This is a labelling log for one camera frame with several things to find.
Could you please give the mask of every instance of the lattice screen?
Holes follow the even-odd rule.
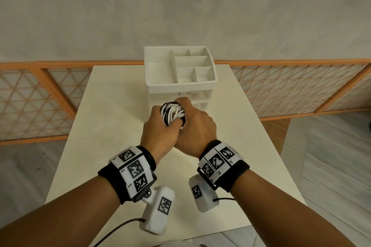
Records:
[[[0,141],[65,135],[72,123],[30,71],[0,71]]]
[[[367,64],[232,67],[259,117],[314,112]]]
[[[71,104],[78,109],[92,68],[48,69],[48,72]]]
[[[325,111],[371,107],[371,73],[348,90]]]

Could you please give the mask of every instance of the white desk organizer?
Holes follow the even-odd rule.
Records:
[[[205,110],[218,80],[214,59],[205,46],[146,46],[144,69],[148,107],[188,97]]]

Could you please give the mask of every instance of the forearm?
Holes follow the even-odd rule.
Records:
[[[304,204],[247,170],[230,193],[267,247],[354,246]]]
[[[95,177],[0,230],[1,246],[88,246],[120,201]]]

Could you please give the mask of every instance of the cable bundle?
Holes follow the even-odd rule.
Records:
[[[182,106],[175,102],[167,102],[161,107],[161,116],[166,126],[169,126],[175,119],[183,120],[183,125],[186,120],[186,114]]]

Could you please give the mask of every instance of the wristband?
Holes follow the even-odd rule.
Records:
[[[200,156],[197,172],[206,180],[212,189],[218,187],[230,191],[234,182],[250,166],[243,157],[227,143],[211,141]]]
[[[111,158],[98,175],[108,180],[123,204],[143,197],[157,180],[155,169],[156,162],[150,152],[143,146],[133,146]]]

